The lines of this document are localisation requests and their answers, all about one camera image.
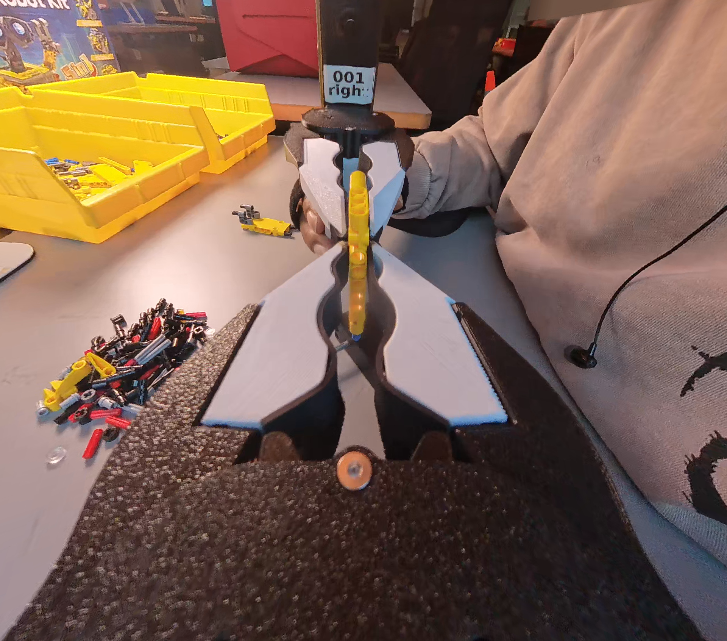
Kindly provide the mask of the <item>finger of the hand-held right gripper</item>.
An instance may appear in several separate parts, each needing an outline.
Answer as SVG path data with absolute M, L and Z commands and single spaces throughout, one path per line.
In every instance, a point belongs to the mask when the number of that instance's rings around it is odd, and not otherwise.
M 375 236 L 388 223 L 404 186 L 405 170 L 395 142 L 372 142 L 365 145 L 370 159 L 369 231 Z
M 334 240 L 340 240 L 348 229 L 342 172 L 336 163 L 341 151 L 339 144 L 325 138 L 304 139 L 299 168 L 304 195 L 323 220 L 326 236 Z

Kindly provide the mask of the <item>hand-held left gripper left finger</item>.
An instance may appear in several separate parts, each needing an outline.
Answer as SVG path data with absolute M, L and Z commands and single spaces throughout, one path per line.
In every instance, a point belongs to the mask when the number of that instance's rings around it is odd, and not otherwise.
M 333 247 L 262 300 L 203 425 L 262 430 L 323 384 L 331 348 L 319 318 L 344 252 Z

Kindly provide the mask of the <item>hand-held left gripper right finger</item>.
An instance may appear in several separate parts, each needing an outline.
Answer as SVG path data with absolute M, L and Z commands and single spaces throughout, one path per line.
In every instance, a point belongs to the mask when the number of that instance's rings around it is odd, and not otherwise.
M 507 414 L 455 313 L 454 301 L 384 248 L 378 284 L 393 304 L 387 382 L 451 427 L 504 424 Z

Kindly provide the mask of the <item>long yellow building beam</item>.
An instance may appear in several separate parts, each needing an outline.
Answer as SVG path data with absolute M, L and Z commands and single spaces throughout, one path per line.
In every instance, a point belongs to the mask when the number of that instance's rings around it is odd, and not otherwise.
M 366 322 L 370 240 L 367 176 L 361 170 L 350 175 L 348 204 L 349 332 L 353 341 L 359 341 Z

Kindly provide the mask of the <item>pile of small building parts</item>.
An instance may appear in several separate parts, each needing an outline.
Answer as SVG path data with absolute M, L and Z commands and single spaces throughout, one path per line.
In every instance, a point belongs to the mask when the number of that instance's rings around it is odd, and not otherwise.
M 84 354 L 50 381 L 35 413 L 58 427 L 87 427 L 82 458 L 89 463 L 111 444 L 172 374 L 215 333 L 205 311 L 186 311 L 166 299 L 128 324 L 111 319 L 114 334 L 96 336 Z

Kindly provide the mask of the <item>person's right forearm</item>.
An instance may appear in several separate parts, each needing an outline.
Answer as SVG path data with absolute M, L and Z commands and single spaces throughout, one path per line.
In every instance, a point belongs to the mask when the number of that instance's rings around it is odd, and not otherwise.
M 462 208 L 496 211 L 504 188 L 502 166 L 514 142 L 513 121 L 485 108 L 419 137 L 406 173 L 408 193 L 395 218 L 422 219 Z

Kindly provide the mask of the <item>grey desk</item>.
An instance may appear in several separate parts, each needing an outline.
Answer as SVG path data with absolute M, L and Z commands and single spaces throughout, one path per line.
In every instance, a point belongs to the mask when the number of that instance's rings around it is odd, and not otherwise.
M 33 260 L 1 286 L 2 559 L 1 632 L 14 625 L 66 545 L 86 497 L 115 444 L 87 464 L 89 429 L 36 418 L 48 381 L 88 347 L 109 336 L 110 318 L 133 322 L 160 298 L 205 311 L 222 328 L 311 263 L 299 234 L 252 235 L 231 212 L 253 204 L 264 216 L 288 218 L 295 168 L 283 139 L 198 185 L 102 244 L 13 232 Z M 46 464 L 54 447 L 68 451 Z

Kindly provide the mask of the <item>person's right hand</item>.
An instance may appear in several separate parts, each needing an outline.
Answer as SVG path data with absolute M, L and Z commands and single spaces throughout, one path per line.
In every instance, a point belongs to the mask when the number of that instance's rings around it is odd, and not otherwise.
M 311 252 L 320 256 L 337 244 L 336 239 L 326 235 L 323 220 L 307 198 L 299 200 L 298 209 L 300 211 L 299 230 L 304 244 Z

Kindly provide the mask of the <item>small yellow pinned assembly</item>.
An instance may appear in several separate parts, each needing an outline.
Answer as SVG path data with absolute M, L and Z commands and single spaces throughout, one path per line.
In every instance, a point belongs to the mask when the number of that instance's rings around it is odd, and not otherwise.
M 283 220 L 263 218 L 253 205 L 240 205 L 239 209 L 232 211 L 231 214 L 239 219 L 243 230 L 261 235 L 292 236 L 293 227 L 290 223 Z

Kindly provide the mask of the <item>wood edged side table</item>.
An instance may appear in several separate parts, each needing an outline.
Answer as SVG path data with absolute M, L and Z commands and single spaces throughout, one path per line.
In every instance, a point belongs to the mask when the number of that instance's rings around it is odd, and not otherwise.
M 321 105 L 318 79 L 232 72 L 225 57 L 202 64 L 213 78 L 264 84 L 277 121 L 299 121 L 304 112 Z M 426 130 L 431 123 L 431 110 L 392 64 L 378 66 L 374 109 L 385 112 L 396 127 L 407 130 Z

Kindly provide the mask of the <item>yellow plastic bin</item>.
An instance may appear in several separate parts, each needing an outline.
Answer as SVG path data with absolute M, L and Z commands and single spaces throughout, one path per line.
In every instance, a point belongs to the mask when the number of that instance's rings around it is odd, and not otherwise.
M 31 95 L 2 88 L 2 228 L 98 244 L 196 184 L 209 165 L 204 146 L 142 138 L 150 126 L 72 106 L 35 106 Z M 105 157 L 128 167 L 147 161 L 153 169 L 80 202 L 45 164 L 54 157 Z
M 201 172 L 215 175 L 259 149 L 275 127 L 267 90 L 256 83 L 124 72 L 33 85 L 29 93 L 39 107 L 150 123 L 147 140 L 203 145 L 209 165 Z

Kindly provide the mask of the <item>heap of mixed building parts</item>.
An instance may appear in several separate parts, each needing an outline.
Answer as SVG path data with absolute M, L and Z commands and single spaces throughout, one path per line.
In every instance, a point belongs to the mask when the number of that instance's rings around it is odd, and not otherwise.
M 44 162 L 80 202 L 116 186 L 125 185 L 153 169 L 153 164 L 147 161 L 135 160 L 132 167 L 128 167 L 105 157 L 96 162 L 78 162 L 56 157 Z

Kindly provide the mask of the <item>person's beige sweatshirt torso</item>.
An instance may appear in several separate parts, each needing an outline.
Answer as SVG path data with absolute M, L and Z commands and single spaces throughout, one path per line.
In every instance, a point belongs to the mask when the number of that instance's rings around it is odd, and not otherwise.
M 726 0 L 562 19 L 481 109 L 497 249 L 541 345 L 643 495 L 725 564 Z

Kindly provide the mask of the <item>white printed mat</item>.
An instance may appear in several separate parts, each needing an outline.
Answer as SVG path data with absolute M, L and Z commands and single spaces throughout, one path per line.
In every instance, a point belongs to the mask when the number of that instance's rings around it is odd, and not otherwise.
M 2 240 L 0 281 L 10 277 L 35 256 L 35 250 L 29 244 L 22 242 L 7 242 Z

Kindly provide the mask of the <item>robot kit box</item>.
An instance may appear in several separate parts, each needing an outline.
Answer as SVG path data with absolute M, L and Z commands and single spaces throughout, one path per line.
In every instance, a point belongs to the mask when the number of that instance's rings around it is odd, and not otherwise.
M 1 85 L 120 71 L 97 0 L 1 0 Z

